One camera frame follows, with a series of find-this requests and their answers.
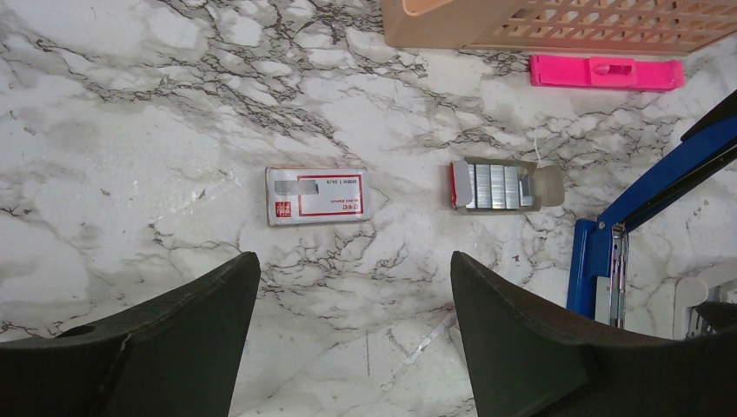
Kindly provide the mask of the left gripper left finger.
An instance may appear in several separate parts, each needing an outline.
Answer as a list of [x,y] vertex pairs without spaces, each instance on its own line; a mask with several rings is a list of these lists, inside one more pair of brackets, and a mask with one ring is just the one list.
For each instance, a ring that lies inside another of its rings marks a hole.
[[57,337],[3,343],[2,415],[227,415],[260,278],[242,253]]

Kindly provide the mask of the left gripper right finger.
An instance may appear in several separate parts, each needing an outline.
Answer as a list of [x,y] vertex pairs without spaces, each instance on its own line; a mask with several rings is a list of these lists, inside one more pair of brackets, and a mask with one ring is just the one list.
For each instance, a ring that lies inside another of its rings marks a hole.
[[736,307],[683,341],[592,321],[454,252],[455,310],[480,416],[733,416]]

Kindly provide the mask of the blue black stapler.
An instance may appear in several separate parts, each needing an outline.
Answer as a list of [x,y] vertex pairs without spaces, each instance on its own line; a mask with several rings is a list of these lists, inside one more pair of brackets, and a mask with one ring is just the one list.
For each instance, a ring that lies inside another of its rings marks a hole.
[[628,235],[736,159],[736,95],[731,93],[680,144],[594,220],[574,226],[566,308],[593,319],[596,287],[608,280],[608,325],[623,328]]

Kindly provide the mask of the grey staple strips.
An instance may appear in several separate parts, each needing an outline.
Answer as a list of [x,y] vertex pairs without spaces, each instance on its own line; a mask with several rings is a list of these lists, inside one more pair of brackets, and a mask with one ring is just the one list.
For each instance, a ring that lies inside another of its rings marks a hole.
[[534,205],[531,171],[528,168],[470,163],[468,173],[471,200],[470,210],[520,210]]

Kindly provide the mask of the staple box tray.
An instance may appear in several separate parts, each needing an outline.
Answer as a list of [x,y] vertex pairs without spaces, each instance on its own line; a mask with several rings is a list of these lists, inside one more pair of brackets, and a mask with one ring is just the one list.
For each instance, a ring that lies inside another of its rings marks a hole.
[[565,202],[561,167],[466,156],[449,164],[450,204],[464,215],[517,215]]

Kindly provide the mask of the red white staple box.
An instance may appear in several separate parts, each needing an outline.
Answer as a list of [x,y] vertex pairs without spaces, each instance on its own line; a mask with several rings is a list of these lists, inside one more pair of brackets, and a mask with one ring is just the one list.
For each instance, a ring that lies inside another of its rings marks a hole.
[[270,227],[370,218],[366,169],[267,167],[264,176]]

